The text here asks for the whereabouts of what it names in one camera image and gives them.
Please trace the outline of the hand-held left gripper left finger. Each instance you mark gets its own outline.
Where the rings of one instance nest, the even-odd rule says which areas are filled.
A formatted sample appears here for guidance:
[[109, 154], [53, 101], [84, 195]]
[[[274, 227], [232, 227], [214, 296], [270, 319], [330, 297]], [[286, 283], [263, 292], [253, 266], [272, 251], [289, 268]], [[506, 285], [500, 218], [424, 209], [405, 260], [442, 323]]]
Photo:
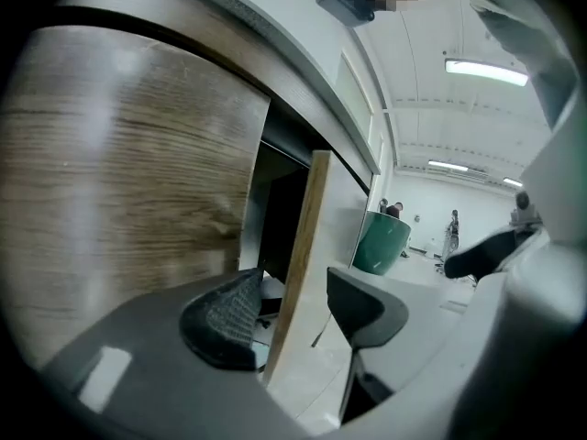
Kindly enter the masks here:
[[260, 269], [123, 303], [42, 373], [99, 440], [303, 440], [260, 384]]

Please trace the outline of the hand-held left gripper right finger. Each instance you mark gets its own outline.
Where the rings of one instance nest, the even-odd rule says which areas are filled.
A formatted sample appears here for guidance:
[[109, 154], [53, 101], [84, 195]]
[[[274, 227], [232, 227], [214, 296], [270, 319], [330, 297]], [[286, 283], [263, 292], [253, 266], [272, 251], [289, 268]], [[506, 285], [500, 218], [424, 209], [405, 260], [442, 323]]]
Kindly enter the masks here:
[[387, 344], [407, 323], [409, 310], [399, 298], [334, 267], [327, 269], [327, 306], [351, 349], [339, 410], [347, 424], [393, 395], [360, 352]]

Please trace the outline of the dark wooden cabinet door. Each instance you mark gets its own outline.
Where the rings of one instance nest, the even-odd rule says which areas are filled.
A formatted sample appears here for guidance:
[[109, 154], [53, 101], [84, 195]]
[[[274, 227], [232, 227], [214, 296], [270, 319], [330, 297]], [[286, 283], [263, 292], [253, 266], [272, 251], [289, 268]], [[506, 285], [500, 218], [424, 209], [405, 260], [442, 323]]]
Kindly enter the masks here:
[[134, 297], [238, 268], [269, 106], [151, 38], [32, 34], [0, 100], [0, 305], [28, 364]]

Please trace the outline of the wooden cabinet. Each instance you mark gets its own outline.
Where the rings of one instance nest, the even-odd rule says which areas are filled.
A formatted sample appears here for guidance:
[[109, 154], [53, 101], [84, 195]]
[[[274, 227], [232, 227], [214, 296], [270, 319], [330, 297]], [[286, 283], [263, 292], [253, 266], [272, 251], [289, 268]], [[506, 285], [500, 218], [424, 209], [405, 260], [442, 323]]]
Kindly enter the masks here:
[[154, 39], [213, 62], [267, 95], [270, 104], [282, 102], [298, 116], [327, 109], [279, 54], [204, 0], [60, 0], [39, 29], [59, 26]]

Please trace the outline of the green chair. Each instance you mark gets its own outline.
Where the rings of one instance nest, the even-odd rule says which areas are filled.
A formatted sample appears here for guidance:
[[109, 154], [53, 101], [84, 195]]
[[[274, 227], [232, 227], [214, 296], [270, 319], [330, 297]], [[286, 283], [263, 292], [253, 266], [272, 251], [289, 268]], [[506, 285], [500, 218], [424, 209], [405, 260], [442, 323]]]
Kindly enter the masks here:
[[408, 242], [411, 227], [404, 221], [378, 212], [366, 214], [352, 266], [383, 276], [393, 266]]

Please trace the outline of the grey equipment stand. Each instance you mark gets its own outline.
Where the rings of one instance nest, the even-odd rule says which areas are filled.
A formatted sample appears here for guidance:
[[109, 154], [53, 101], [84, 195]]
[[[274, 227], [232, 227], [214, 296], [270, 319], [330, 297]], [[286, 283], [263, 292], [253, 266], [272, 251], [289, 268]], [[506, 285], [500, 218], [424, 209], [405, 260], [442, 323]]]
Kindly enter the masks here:
[[459, 247], [460, 243], [460, 221], [459, 212], [454, 209], [451, 212], [450, 222], [445, 230], [445, 241], [441, 260], [445, 261]]

